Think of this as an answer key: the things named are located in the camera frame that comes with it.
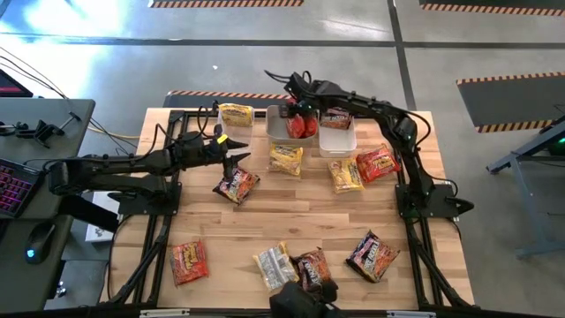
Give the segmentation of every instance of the hazard tape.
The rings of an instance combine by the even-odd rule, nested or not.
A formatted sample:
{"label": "hazard tape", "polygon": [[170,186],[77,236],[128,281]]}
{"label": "hazard tape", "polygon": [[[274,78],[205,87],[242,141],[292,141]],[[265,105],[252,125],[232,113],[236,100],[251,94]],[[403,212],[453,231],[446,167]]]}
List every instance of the hazard tape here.
{"label": "hazard tape", "polygon": [[241,98],[281,99],[281,100],[290,98],[290,95],[280,95],[280,94],[226,93],[226,92],[205,92],[205,91],[184,91],[184,90],[170,91],[168,95],[241,97]]}
{"label": "hazard tape", "polygon": [[300,6],[304,0],[183,0],[152,1],[150,8],[242,8]]}
{"label": "hazard tape", "polygon": [[565,10],[562,9],[511,8],[511,7],[463,5],[463,4],[421,4],[420,7],[428,11],[503,13],[503,14],[524,14],[524,15],[537,15],[537,16],[565,17]]}
{"label": "hazard tape", "polygon": [[543,79],[543,78],[559,77],[559,76],[565,76],[565,72],[545,72],[545,73],[534,73],[534,74],[524,74],[524,75],[506,75],[506,76],[491,76],[491,77],[474,78],[474,79],[458,79],[456,83],[457,85],[462,85],[462,84],[499,81],[499,80]]}
{"label": "hazard tape", "polygon": [[553,120],[537,120],[537,121],[521,122],[521,123],[480,125],[480,126],[475,126],[475,129],[477,130],[477,133],[512,132],[512,131],[526,130],[526,129],[541,129],[548,127],[553,122],[554,122]]}

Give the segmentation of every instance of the white bin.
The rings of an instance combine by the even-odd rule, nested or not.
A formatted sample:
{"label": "white bin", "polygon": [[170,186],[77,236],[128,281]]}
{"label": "white bin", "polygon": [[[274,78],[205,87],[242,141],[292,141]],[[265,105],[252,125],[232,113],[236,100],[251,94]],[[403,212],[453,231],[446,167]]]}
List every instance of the white bin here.
{"label": "white bin", "polygon": [[346,158],[357,148],[355,118],[347,130],[320,127],[320,155],[326,158]]}

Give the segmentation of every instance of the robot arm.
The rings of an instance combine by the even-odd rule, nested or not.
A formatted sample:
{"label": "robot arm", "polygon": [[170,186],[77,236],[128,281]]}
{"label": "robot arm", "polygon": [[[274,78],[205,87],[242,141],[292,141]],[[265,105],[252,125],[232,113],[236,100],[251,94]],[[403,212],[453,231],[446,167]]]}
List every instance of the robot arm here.
{"label": "robot arm", "polygon": [[216,125],[215,136],[208,144],[199,132],[187,132],[170,146],[138,156],[86,155],[82,158],[62,159],[49,166],[49,190],[56,195],[73,195],[85,190],[139,193],[148,199],[158,199],[167,192],[164,178],[134,178],[122,176],[147,172],[151,176],[172,176],[186,170],[209,164],[222,164],[223,176],[232,178],[237,162],[249,154],[227,157],[228,150],[247,145],[222,134]]}
{"label": "robot arm", "polygon": [[321,111],[338,107],[353,115],[373,118],[378,123],[382,135],[402,157],[410,177],[405,196],[410,201],[408,204],[418,209],[428,205],[436,185],[422,167],[418,154],[418,128],[409,116],[410,112],[398,109],[389,102],[377,101],[375,97],[366,98],[357,95],[354,91],[345,92],[337,84],[327,80],[308,83],[296,72],[287,79],[284,89],[297,102],[306,101],[313,108]]}

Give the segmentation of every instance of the computer mouse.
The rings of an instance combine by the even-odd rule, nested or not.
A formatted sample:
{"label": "computer mouse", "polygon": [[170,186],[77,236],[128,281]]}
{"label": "computer mouse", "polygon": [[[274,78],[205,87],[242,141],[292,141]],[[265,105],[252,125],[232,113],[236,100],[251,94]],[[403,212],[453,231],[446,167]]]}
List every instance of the computer mouse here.
{"label": "computer mouse", "polygon": [[41,264],[49,255],[51,241],[55,236],[55,225],[51,221],[39,223],[29,234],[26,242],[26,261]]}

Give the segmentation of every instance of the wooden tabletop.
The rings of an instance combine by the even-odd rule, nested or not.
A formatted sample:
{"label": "wooden tabletop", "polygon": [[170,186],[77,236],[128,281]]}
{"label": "wooden tabletop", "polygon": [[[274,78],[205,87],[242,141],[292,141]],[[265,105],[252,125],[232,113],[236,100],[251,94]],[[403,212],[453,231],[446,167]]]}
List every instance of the wooden tabletop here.
{"label": "wooden tabletop", "polygon": [[[149,109],[138,153],[151,145],[155,124],[166,127],[171,109]],[[419,112],[433,129],[430,112]],[[214,120],[207,131],[212,132]],[[426,126],[419,120],[418,136]],[[196,130],[195,119],[189,128]],[[356,120],[356,153],[387,143],[370,119]],[[157,139],[157,148],[164,141]],[[445,177],[435,130],[421,144],[426,170]],[[334,194],[328,172],[330,158],[320,157],[317,141],[305,148],[302,174],[293,177],[268,172],[268,138],[265,119],[256,118],[252,131],[252,154],[240,164],[261,178],[248,199],[237,206],[212,189],[222,178],[221,165],[181,172],[183,194],[173,218],[169,246],[202,239],[209,277],[175,287],[169,262],[162,275],[159,307],[268,308],[269,292],[252,256],[279,241],[286,241],[291,255],[323,248],[332,277],[339,285],[336,304],[343,309],[416,309],[410,254],[404,223],[396,210],[396,176],[388,175],[363,192]],[[463,249],[453,224],[430,219],[433,249],[438,267],[468,302],[473,303]],[[112,255],[112,288],[117,292],[139,263],[147,227],[146,216],[131,217],[117,234]],[[344,264],[368,230],[401,253],[377,284],[370,284]],[[432,301],[429,276],[422,263],[426,295]],[[148,271],[152,273],[153,265]],[[147,275],[145,294],[152,275]]]}

